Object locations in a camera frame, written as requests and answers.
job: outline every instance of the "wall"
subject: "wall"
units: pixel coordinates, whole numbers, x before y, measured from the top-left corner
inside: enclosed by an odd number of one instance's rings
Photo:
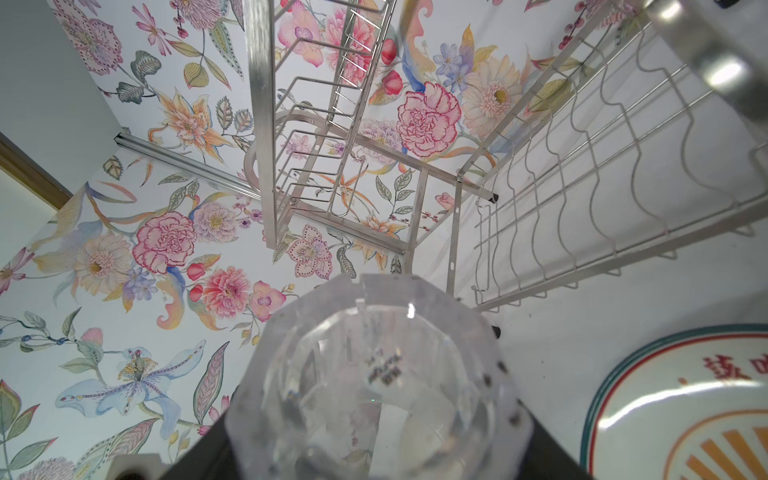
[[[0,170],[0,266],[26,245],[54,213],[53,207]]]
[[[120,125],[45,0],[0,15],[0,131],[75,192],[117,150]]]

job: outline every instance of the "plate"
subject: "plate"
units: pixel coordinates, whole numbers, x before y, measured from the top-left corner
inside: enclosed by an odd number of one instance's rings
[[[767,480],[768,325],[677,333],[603,381],[581,438],[598,480]]]

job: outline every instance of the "purple flower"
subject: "purple flower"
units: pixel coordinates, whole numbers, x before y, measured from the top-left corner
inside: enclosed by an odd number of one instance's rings
[[[256,223],[261,223],[261,221],[264,219],[264,215],[261,213],[261,210],[251,210],[249,215],[250,219]]]

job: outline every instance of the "pink flower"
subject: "pink flower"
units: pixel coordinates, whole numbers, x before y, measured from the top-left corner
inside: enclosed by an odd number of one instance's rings
[[[187,267],[187,276],[190,280],[195,281],[203,275],[205,275],[205,266],[202,263],[192,263]]]
[[[222,204],[208,202],[194,213],[194,231],[207,242],[230,242],[237,232],[235,213]]]
[[[197,302],[203,296],[203,286],[195,285],[190,290],[190,300]]]
[[[328,17],[326,31],[323,34],[326,42],[334,45],[341,45],[345,17],[346,10],[341,8],[336,9],[333,17]],[[370,23],[361,20],[360,18],[355,18],[352,38],[354,38],[355,41],[351,41],[349,47],[367,53],[370,49],[373,49],[373,43],[376,40],[376,30],[374,30],[373,25]],[[366,50],[361,44],[365,45],[369,50]],[[328,59],[328,65],[335,69],[336,64],[339,62],[339,51],[335,48],[330,48],[326,58]],[[362,80],[366,76],[366,72],[360,67],[367,71],[368,67],[371,65],[371,58],[370,56],[363,56],[356,53],[347,53],[346,58],[347,62],[344,66],[343,74],[344,78],[348,81],[347,83],[359,87],[362,85]]]
[[[250,282],[241,269],[229,266],[217,269],[203,288],[203,302],[209,312],[219,318],[234,318],[245,310]]]
[[[397,107],[402,143],[421,158],[448,148],[458,135],[456,122],[462,116],[458,100],[442,85],[424,85],[424,93],[407,91],[405,104]]]
[[[221,397],[221,413],[226,412],[226,410],[230,408],[230,396],[225,395]],[[216,410],[216,407],[210,407],[210,410],[208,410],[208,416],[211,420],[214,421],[214,423],[219,421],[219,417],[221,417],[221,413],[219,413],[218,410]],[[209,425],[201,425],[200,428],[197,429],[197,434],[202,436],[205,435],[210,431]]]
[[[94,342],[102,345],[104,343],[104,334],[100,328],[87,329],[80,339],[85,340],[86,342]]]
[[[387,95],[397,95],[402,90],[402,78],[399,73],[392,70],[382,78],[382,85]]]
[[[286,302],[286,296],[267,283],[257,282],[253,285],[253,295],[250,298],[250,309],[256,318],[266,322],[272,316],[272,312],[279,309]]]
[[[26,275],[23,273],[16,273],[16,270],[20,270],[32,259],[32,257],[35,256],[34,253],[30,253],[25,257],[26,253],[27,248],[22,248],[18,251],[15,257],[11,258],[11,261],[8,262],[8,264],[0,269],[0,294],[5,292],[8,287],[11,286],[11,280],[21,280],[26,278]]]
[[[89,19],[71,0],[53,0],[53,15],[64,28],[88,70],[106,75],[122,63],[121,43],[114,28],[96,18]]]
[[[391,38],[387,38],[382,46],[382,63],[391,64],[397,57],[397,44]]]
[[[155,42],[157,42],[157,46],[160,49],[160,55],[165,56],[166,53],[170,55],[170,46],[166,43],[165,39],[162,37],[162,35],[165,35],[165,31],[158,28],[157,25],[154,23],[154,17],[150,15],[149,8],[147,8],[147,4],[143,3],[141,4],[144,7],[144,15],[139,12],[139,9],[136,7],[131,8],[133,13],[138,15],[141,20],[144,22],[136,22],[136,26],[139,27],[141,30],[148,31],[149,32],[149,45],[154,45]]]
[[[84,7],[88,8],[88,10],[91,11],[92,14],[98,15],[96,13],[96,8],[101,8],[101,5],[96,2],[96,0],[79,0],[80,5],[83,5]]]
[[[455,204],[453,197],[448,195],[448,192],[443,192],[442,195],[435,195],[435,200],[446,210],[451,210]]]
[[[317,20],[300,0],[296,0],[293,3],[293,13],[291,15],[283,15],[280,30],[277,33],[277,39],[287,47],[293,45],[297,38],[320,40],[320,29]],[[320,45],[301,41],[293,49],[293,52],[301,55],[305,61],[319,67],[323,64],[323,53],[320,49]]]
[[[302,238],[299,238],[288,249],[288,256],[296,262],[296,276],[312,276],[316,273],[320,278],[328,280],[333,271],[328,243],[323,241],[323,235],[315,227],[304,226]]]
[[[72,480],[74,463],[64,457],[37,462],[35,467],[22,473],[18,480]]]
[[[221,17],[219,0],[180,0],[179,13],[190,21],[197,30],[207,30],[216,26]]]
[[[136,234],[136,263],[152,273],[166,273],[169,266],[182,266],[194,252],[197,235],[192,220],[178,212],[150,219]]]

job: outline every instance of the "blue flower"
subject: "blue flower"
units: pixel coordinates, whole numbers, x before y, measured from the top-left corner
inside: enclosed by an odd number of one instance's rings
[[[456,44],[451,45],[444,43],[440,45],[440,55],[432,57],[440,68],[437,69],[438,75],[449,75],[450,73],[457,74],[458,69],[462,64],[462,56],[458,54],[458,47]]]
[[[99,380],[84,380],[60,393],[56,406],[72,407],[80,410],[86,417],[103,415],[110,409],[116,409],[121,415],[128,415],[131,410],[143,402],[155,402],[163,413],[163,426],[160,437],[165,440],[176,429],[181,416],[181,407],[165,395],[170,381],[188,374],[200,363],[203,357],[205,340],[193,349],[184,350],[174,357],[165,367],[154,370],[157,362],[143,347],[123,350],[122,362],[118,368],[118,379],[124,382],[120,386],[107,386]]]
[[[136,282],[131,290],[137,300],[151,300],[152,293],[157,292],[157,287],[154,286],[154,280],[147,278]]]
[[[448,75],[448,79],[442,82],[442,84],[446,87],[450,87],[451,93],[455,93],[456,88],[460,91],[464,91],[467,89],[467,74],[469,74],[469,65],[462,64],[461,67],[459,67],[458,72]]]

